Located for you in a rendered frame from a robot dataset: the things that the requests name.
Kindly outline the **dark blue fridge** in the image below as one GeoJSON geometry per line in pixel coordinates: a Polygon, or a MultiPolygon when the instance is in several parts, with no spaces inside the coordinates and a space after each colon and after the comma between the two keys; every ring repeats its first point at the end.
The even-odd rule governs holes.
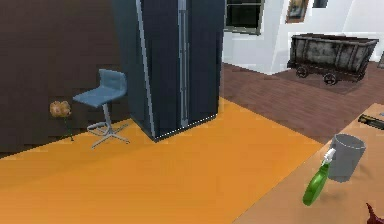
{"type": "Polygon", "coordinates": [[[111,0],[131,118],[153,141],[215,118],[226,0],[111,0]],[[179,10],[188,16],[188,124],[181,126],[179,10]]]}

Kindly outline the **blue bar stool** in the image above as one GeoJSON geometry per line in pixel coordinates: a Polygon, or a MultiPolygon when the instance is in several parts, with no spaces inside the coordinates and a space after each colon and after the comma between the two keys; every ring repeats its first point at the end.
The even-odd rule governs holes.
{"type": "Polygon", "coordinates": [[[127,138],[118,135],[122,129],[127,127],[127,124],[120,126],[118,129],[112,127],[111,117],[108,104],[114,100],[122,98],[127,93],[127,77],[124,73],[100,69],[98,71],[100,81],[97,88],[80,93],[73,97],[73,100],[93,108],[101,107],[103,109],[103,122],[94,123],[87,127],[87,131],[100,137],[100,140],[95,142],[91,148],[94,149],[102,142],[109,138],[116,138],[128,143],[127,138]]]}

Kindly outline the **dark window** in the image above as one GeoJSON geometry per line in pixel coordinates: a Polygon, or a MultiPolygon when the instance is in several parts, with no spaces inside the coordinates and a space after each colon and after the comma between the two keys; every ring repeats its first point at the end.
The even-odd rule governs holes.
{"type": "Polygon", "coordinates": [[[265,0],[226,0],[225,30],[259,35],[265,0]]]}

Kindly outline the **green spray bottle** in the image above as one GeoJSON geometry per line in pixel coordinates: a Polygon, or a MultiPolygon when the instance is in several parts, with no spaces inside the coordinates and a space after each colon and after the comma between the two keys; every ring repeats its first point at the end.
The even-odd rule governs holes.
{"type": "Polygon", "coordinates": [[[331,148],[325,153],[321,166],[310,180],[304,192],[302,198],[302,202],[304,205],[312,205],[320,195],[328,179],[330,164],[333,160],[335,152],[336,150],[334,148],[331,148]]]}

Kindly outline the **grey mine cart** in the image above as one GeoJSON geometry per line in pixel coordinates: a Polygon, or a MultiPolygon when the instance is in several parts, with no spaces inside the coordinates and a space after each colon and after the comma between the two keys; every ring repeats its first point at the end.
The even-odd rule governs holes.
{"type": "Polygon", "coordinates": [[[293,35],[291,39],[287,67],[295,69],[300,78],[321,75],[327,85],[362,80],[379,42],[378,39],[315,33],[293,35]]]}

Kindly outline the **grey cup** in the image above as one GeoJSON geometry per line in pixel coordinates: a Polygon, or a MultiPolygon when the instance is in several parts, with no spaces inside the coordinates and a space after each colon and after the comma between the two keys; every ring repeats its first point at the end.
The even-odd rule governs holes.
{"type": "Polygon", "coordinates": [[[339,133],[333,137],[330,147],[336,152],[330,163],[328,178],[339,183],[349,181],[365,152],[365,142],[353,135],[339,133]]]}

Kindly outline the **black and yellow flat object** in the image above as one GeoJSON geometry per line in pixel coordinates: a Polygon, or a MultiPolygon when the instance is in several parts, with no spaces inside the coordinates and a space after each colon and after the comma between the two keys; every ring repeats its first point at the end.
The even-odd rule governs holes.
{"type": "Polygon", "coordinates": [[[377,118],[374,118],[374,117],[362,114],[358,118],[358,121],[360,123],[363,123],[363,124],[366,124],[368,126],[377,128],[379,130],[384,130],[384,121],[383,120],[380,120],[380,119],[377,119],[377,118]]]}

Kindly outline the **dark red object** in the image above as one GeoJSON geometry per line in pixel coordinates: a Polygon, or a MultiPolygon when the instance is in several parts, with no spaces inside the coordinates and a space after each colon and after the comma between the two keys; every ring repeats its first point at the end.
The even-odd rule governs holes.
{"type": "Polygon", "coordinates": [[[384,224],[384,218],[378,217],[369,203],[367,203],[366,206],[369,213],[367,224],[384,224]]]}

